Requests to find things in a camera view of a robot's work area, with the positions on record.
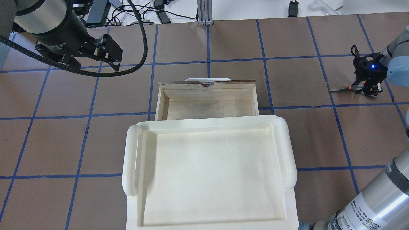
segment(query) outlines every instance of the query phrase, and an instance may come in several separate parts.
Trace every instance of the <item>white label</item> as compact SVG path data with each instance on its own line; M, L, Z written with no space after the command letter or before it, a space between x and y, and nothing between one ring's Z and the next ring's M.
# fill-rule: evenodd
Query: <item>white label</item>
M337 221L342 230L381 230L388 224L368 207L362 193L337 216Z

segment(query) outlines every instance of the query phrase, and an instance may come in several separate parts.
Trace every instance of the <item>thick black hose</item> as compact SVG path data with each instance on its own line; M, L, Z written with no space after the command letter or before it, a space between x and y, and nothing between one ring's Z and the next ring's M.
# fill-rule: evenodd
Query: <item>thick black hose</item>
M141 27L141 33L142 33L142 39L144 42L144 54L142 56L141 61L134 67L130 68L129 70L124 70L124 71L119 71L119 72L111 72L111 73L98 73L98 72L91 72L91 71L85 71L85 70L80 70L80 69L76 69L67 65L63 65L61 63L58 63L54 60L50 60L47 59L43 56L40 56L34 52L31 52L30 50L22 47L21 45L18 45L17 43L10 41L9 39L3 37L0 35L0 42L6 44L7 46L10 46L11 48L20 51L21 53L34 58L35 60L44 62L45 64L48 65L52 65L54 67L60 68L62 70L66 70L72 73L76 73L76 74L81 74L81 75L86 75L86 76L92 76L92 77L116 77L116 76L122 76L122 75L126 75L126 74L130 74L132 72L135 72L136 70L140 69L143 64L145 63L146 60L146 56L148 55L148 42L146 40L146 34L145 34L145 29L144 29L144 25L142 23L142 19L141 19L141 15L139 14L139 12L137 11L135 5L132 3L131 0L128 0L128 3L131 5L132 10L136 16L136 19L138 20L138 24Z

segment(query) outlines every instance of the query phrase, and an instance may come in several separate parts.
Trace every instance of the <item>white handle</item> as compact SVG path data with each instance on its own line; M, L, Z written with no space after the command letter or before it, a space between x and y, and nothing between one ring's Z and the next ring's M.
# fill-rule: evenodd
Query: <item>white handle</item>
M231 81L230 78L187 78L185 81L198 81L198 82L215 82L215 81Z
M274 120L273 127L277 131L279 157L282 160L283 186L286 189L292 189L297 182L297 168L295 167L288 126L284 118L278 117Z
M138 194L138 185L135 184L136 161L138 142L142 129L134 124L129 127L126 133L124 169L122 171L122 187L128 196L136 196Z

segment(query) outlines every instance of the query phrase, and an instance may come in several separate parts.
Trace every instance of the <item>power adapter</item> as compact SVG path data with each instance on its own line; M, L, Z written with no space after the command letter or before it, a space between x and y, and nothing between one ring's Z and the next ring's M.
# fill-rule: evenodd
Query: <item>power adapter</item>
M295 0L291 1L288 5L288 17L298 17L298 2Z

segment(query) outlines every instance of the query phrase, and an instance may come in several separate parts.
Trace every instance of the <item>wooden drawer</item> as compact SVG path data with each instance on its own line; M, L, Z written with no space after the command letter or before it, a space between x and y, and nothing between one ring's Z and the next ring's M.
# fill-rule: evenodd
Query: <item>wooden drawer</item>
M155 121L258 115L255 80L160 82Z

